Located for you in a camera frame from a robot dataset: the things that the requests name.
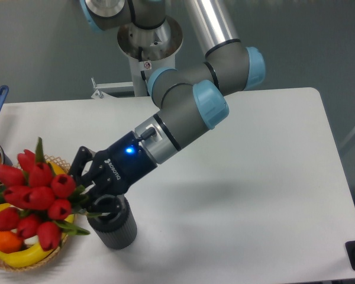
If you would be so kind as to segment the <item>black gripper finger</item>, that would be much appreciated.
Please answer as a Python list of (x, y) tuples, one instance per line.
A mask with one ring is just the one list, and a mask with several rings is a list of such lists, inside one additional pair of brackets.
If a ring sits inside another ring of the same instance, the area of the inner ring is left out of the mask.
[(93, 150), (85, 146), (80, 146), (72, 161), (68, 174), (74, 179), (81, 178), (86, 164), (91, 162), (94, 156), (95, 152)]
[(113, 195), (103, 195), (95, 199), (88, 207), (88, 212), (100, 222), (110, 222), (118, 219), (121, 211), (121, 202)]

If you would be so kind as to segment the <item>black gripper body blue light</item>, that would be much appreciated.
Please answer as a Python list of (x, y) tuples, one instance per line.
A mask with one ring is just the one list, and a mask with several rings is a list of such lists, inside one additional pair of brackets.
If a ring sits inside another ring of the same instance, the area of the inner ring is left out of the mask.
[(139, 144), (135, 132), (130, 131), (107, 149), (96, 152), (83, 185), (94, 187), (89, 190), (91, 197), (122, 195), (129, 187), (157, 167), (156, 162)]

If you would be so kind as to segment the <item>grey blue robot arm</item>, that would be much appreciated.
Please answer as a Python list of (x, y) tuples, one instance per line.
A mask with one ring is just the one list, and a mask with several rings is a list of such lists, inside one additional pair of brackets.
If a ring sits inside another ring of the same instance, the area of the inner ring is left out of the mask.
[(107, 149), (80, 147), (69, 170), (76, 190), (73, 213), (120, 215), (128, 188), (229, 114), (225, 96), (262, 83), (262, 54), (245, 47), (222, 1), (185, 1), (203, 63), (175, 68), (182, 46), (180, 25), (165, 1), (82, 1), (90, 26), (118, 28), (117, 40), (131, 62), (134, 92), (148, 95), (157, 112)]

